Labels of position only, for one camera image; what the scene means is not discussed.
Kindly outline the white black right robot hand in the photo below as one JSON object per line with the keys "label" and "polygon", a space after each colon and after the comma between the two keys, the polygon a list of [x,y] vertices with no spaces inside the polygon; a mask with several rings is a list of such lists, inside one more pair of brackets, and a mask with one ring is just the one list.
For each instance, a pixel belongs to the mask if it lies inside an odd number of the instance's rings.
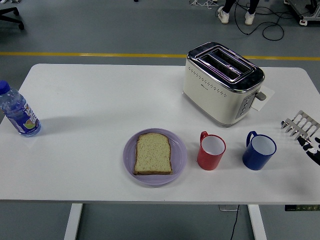
{"label": "white black right robot hand", "polygon": [[313,146],[312,142],[308,138],[304,139],[301,136],[299,136],[297,140],[309,158],[312,159],[316,164],[320,165],[320,146]]}

